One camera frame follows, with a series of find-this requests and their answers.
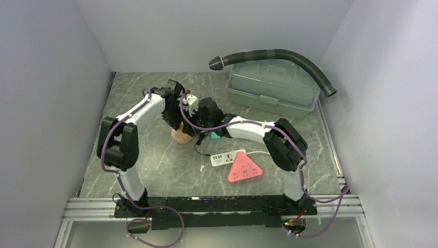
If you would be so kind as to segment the teal cube adapter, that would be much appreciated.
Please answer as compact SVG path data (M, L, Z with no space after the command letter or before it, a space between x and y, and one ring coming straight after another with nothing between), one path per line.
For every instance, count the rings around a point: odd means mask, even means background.
M221 137L216 132L211 132L210 136L212 141L219 141L221 139Z

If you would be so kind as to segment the round pink power socket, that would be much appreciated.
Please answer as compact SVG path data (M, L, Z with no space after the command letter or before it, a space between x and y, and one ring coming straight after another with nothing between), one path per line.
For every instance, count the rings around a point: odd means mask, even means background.
M193 139L190 135L182 132L183 127L183 123L181 123L179 128L171 130L171 137L178 144L187 144Z

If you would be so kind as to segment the white power strip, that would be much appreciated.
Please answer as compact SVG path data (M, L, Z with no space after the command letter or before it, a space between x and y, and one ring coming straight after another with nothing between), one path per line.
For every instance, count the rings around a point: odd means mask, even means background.
M222 165L227 165L227 164L233 163L235 158L236 158L236 155L239 152L243 152L244 154L246 154L245 149L239 149L239 150L214 154L214 155L210 156L211 164L213 167L217 167L217 166L222 166Z

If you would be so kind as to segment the pink triangular power strip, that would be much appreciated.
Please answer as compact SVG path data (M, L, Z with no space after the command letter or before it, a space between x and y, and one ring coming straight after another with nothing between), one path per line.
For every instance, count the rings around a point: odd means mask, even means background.
M237 182L261 176L263 170L251 160L244 152L238 152L233 160L228 174L229 182Z

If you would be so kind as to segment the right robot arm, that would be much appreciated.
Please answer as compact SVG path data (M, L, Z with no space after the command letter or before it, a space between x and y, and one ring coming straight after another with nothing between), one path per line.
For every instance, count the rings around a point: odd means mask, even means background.
M225 114L211 98L199 101L194 95L183 96L180 109L184 126L190 131L212 131L220 137L264 144L273 162L283 172L284 195L287 197L285 209L290 214L298 214L304 209L307 190L303 169L308 162L308 144L288 120L255 121Z

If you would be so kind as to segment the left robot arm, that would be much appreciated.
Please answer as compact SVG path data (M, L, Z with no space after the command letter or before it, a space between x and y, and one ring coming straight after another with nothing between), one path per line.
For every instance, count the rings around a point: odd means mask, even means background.
M118 117L105 117L101 122L97 156L105 172L115 175L128 210L141 217L149 209L148 194L140 181L136 162L139 156L138 130L156 117L174 130L182 122L179 100L185 88L177 81L168 80L161 88L144 89L143 99Z

